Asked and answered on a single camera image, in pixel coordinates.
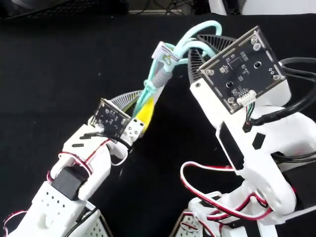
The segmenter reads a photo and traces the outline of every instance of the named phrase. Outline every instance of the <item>black surface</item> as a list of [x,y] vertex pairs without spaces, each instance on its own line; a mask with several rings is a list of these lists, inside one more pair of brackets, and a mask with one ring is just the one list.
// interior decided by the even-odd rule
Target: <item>black surface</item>
[[[93,114],[100,97],[143,88],[160,40],[176,43],[191,26],[218,20],[239,37],[259,25],[278,59],[315,57],[316,16],[137,16],[21,20],[0,25],[0,219],[27,209],[64,142]],[[187,70],[175,69],[144,138],[114,167],[92,198],[117,237],[167,236],[191,195],[179,168],[188,160],[226,165],[215,130],[189,91]],[[290,81],[293,98],[310,82]],[[304,113],[316,119],[315,106]],[[234,174],[188,169],[202,192],[230,192]],[[278,226],[279,236],[315,236],[316,213]]]
[[[254,45],[251,43],[255,33],[257,44],[261,46],[258,51],[253,49]],[[213,70],[214,73],[208,75],[208,70]],[[285,74],[259,27],[242,34],[198,71],[231,114],[243,108],[243,105],[236,104],[233,107],[228,102],[229,98],[237,101],[250,90],[254,90],[258,98],[282,82],[281,79],[273,80],[273,75]]]
[[70,200],[78,200],[78,191],[87,180],[75,167],[63,168],[51,185]]
[[283,172],[286,180],[294,188],[298,200],[297,209],[316,205],[315,180],[316,162]]
[[243,169],[243,154],[225,123],[222,123],[219,139],[221,140],[232,164],[234,164],[235,169]]
[[260,149],[262,147],[263,141],[265,140],[266,136],[261,133],[257,133],[255,139],[252,142],[252,146],[255,150]]

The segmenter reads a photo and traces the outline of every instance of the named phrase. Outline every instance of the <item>screw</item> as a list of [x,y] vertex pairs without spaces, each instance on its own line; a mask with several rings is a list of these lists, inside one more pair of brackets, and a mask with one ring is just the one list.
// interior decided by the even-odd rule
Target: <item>screw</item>
[[230,103],[230,104],[232,104],[234,101],[235,101],[235,98],[234,98],[234,97],[229,97],[229,98],[227,99],[227,102]]
[[256,36],[253,36],[250,40],[251,44],[254,45],[258,41]]
[[281,77],[279,75],[273,75],[272,79],[273,80],[279,80]]
[[208,69],[208,70],[206,70],[206,74],[212,76],[212,75],[214,75],[214,70]]
[[255,51],[259,51],[260,48],[261,48],[261,44],[259,44],[259,43],[256,43],[256,44],[253,46],[253,50],[255,50]]

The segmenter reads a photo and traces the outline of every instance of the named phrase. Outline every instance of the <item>perforated white panel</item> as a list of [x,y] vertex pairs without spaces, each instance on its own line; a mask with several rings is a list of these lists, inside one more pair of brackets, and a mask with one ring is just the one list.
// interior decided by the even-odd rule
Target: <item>perforated white panel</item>
[[97,219],[83,237],[108,237],[108,234],[106,233],[100,219]]
[[[198,230],[189,228],[183,223],[193,226]],[[175,237],[202,237],[202,231],[200,231],[200,224],[192,216],[183,216],[183,219],[179,224],[179,228],[175,234]]]
[[84,201],[71,201],[44,182],[32,201],[32,206],[10,237],[63,237],[82,210]]

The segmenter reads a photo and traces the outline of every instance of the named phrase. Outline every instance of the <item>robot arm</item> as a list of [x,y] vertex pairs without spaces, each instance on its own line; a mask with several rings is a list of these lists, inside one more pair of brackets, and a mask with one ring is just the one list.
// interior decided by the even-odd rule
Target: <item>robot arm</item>
[[[200,39],[212,37],[200,36]],[[302,61],[310,63],[315,59],[303,58]],[[316,209],[316,202],[310,200],[315,197],[306,198],[303,188],[294,191],[298,187],[295,184],[304,184],[304,170],[311,164],[301,159],[291,167],[284,167],[277,164],[271,155],[281,152],[286,157],[313,154],[315,151],[316,125],[299,113],[307,103],[303,106],[301,100],[296,103],[301,108],[282,108],[291,97],[285,75],[297,76],[302,71],[281,68],[258,27],[207,62],[197,50],[193,50],[190,67],[193,78],[191,92],[216,128],[216,137],[230,162],[230,170],[245,181],[229,194],[204,194],[186,181],[184,167],[193,165],[217,171],[227,167],[203,166],[192,161],[185,163],[181,167],[181,179],[198,197],[190,201],[188,211],[183,213],[173,235],[180,237],[196,232],[195,236],[203,236],[206,230],[212,237],[253,237],[240,224],[242,220],[250,220],[257,222],[258,236],[276,237],[276,224]],[[310,76],[315,82],[315,75]],[[260,84],[264,83],[274,86],[260,88]],[[304,100],[315,99],[307,95]]]
[[[124,161],[144,125],[107,100],[102,100],[97,113],[95,123],[82,125],[64,144],[47,181],[9,237],[83,237],[86,233],[109,236],[100,211],[88,200],[110,174],[111,155]],[[107,137],[110,128],[115,132],[109,136],[121,142]],[[93,136],[96,132],[100,135],[100,131],[102,136]]]

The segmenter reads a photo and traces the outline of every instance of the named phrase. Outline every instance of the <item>white connector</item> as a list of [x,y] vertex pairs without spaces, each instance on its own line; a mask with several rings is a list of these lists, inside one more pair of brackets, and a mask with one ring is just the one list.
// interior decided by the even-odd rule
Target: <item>white connector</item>
[[254,90],[250,90],[250,91],[248,91],[247,94],[245,94],[242,97],[238,98],[237,99],[237,103],[239,105],[243,105],[244,107],[248,106],[251,103],[256,101],[256,95],[257,95],[257,93]]

